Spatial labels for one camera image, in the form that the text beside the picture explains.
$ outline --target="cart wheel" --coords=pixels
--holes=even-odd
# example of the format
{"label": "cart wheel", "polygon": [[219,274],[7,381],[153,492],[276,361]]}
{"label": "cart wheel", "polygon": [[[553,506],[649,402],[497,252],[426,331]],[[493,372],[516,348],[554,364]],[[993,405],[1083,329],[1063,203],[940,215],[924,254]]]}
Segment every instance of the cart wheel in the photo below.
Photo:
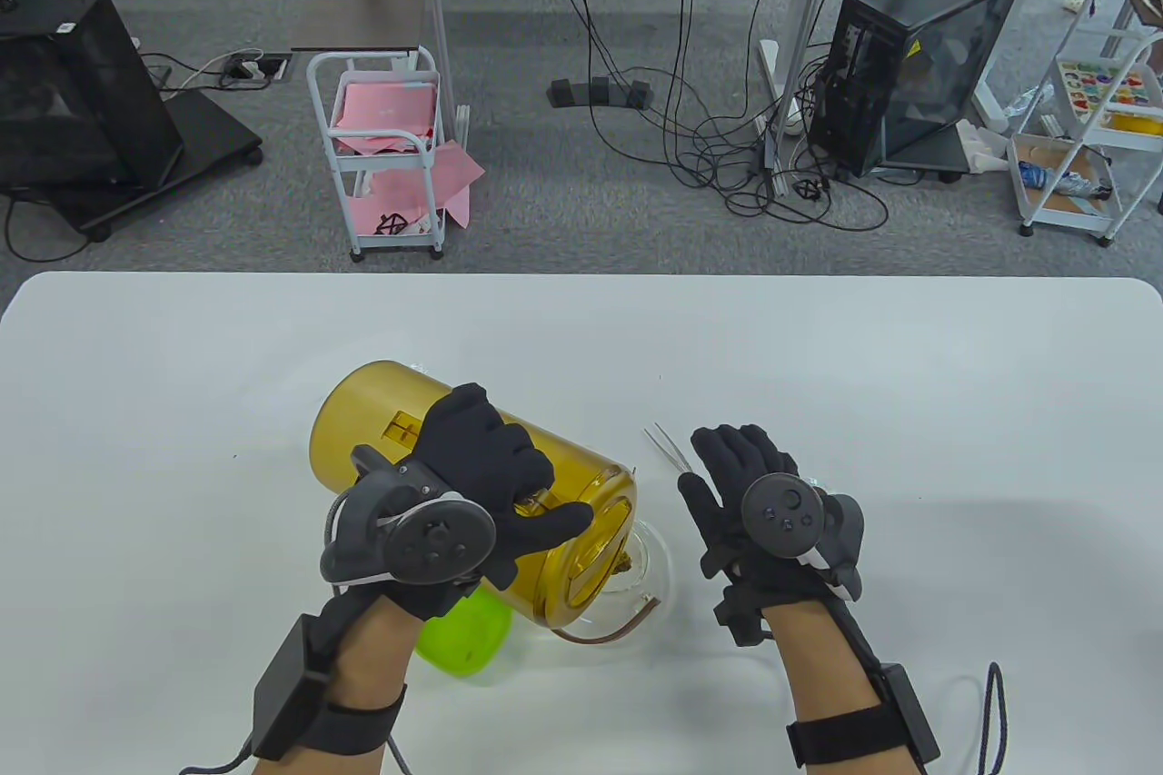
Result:
{"label": "cart wheel", "polygon": [[113,227],[108,226],[108,223],[97,223],[97,226],[92,226],[85,230],[85,239],[98,244],[108,241],[110,235],[113,235]]}

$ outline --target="green plastic bowl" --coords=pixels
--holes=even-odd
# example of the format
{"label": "green plastic bowl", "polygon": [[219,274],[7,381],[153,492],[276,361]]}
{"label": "green plastic bowl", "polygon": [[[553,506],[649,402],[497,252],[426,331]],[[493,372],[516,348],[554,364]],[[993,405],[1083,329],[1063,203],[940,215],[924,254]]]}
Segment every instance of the green plastic bowl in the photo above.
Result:
{"label": "green plastic bowl", "polygon": [[441,671],[468,678],[493,661],[512,626],[512,610],[484,588],[477,588],[448,614],[424,624],[416,652]]}

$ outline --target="black glove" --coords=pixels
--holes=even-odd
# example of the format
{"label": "black glove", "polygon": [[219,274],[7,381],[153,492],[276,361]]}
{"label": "black glove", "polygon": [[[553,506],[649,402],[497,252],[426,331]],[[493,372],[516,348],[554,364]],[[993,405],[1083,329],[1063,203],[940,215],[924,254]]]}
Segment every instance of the black glove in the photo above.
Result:
{"label": "black glove", "polygon": [[[726,624],[732,614],[742,614],[747,616],[745,628],[758,632],[762,609],[805,599],[835,598],[819,573],[797,560],[768,554],[743,528],[740,505],[747,489],[769,472],[799,475],[792,456],[776,448],[768,434],[754,424],[740,429],[726,424],[718,429],[695,429],[691,445],[711,472],[719,500],[694,472],[679,476],[678,491],[707,546],[701,561],[702,575],[712,578],[722,571],[732,582],[730,588],[723,590],[722,606],[715,611],[720,623]],[[736,628],[742,632],[744,627],[726,625],[739,641]]]}
{"label": "black glove", "polygon": [[[479,384],[462,384],[428,410],[408,460],[419,460],[491,514],[497,543],[477,571],[499,590],[516,578],[516,559],[556,548],[593,522],[593,509],[585,503],[568,503],[536,517],[518,514],[516,503],[552,485],[554,464],[533,446],[523,426],[501,420]],[[381,589],[405,611],[427,619],[448,613],[476,584],[386,582]]]}

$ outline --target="pink paper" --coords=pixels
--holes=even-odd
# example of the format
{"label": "pink paper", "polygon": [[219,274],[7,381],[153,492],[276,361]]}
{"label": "pink paper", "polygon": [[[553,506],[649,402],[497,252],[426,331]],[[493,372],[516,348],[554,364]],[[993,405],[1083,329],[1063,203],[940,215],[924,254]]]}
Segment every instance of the pink paper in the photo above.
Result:
{"label": "pink paper", "polygon": [[[436,88],[427,83],[352,81],[343,94],[340,130],[404,130],[421,141],[433,138],[436,123]],[[399,136],[341,138],[341,143],[366,156],[381,151],[415,151]]]}
{"label": "pink paper", "polygon": [[[469,185],[478,180],[485,170],[457,143],[444,143],[436,148],[436,164],[433,166],[433,191],[437,209],[444,209],[449,218],[462,227],[469,226]],[[393,169],[376,172],[371,178],[371,191],[366,197],[349,200],[359,235],[374,235],[393,214],[404,222],[414,223],[428,214],[424,197],[424,170]]]}

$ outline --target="yellow cylindrical container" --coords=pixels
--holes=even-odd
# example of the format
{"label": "yellow cylindrical container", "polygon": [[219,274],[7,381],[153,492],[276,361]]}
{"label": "yellow cylindrical container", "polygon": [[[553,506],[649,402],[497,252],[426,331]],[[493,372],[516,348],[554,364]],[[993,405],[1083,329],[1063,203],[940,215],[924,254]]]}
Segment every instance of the yellow cylindrical container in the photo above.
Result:
{"label": "yellow cylindrical container", "polygon": [[[351,450],[370,445],[397,463],[415,447],[424,414],[450,391],[447,384],[392,361],[369,363],[351,372],[320,408],[311,434],[311,468],[340,493],[356,479]],[[622,554],[634,525],[636,488],[630,472],[612,460],[552,433],[501,413],[529,431],[533,442],[554,463],[552,488],[519,511],[537,514],[563,503],[593,509],[593,526],[577,539],[518,561],[516,581],[498,591],[530,620],[559,628],[572,623],[601,591]]]}

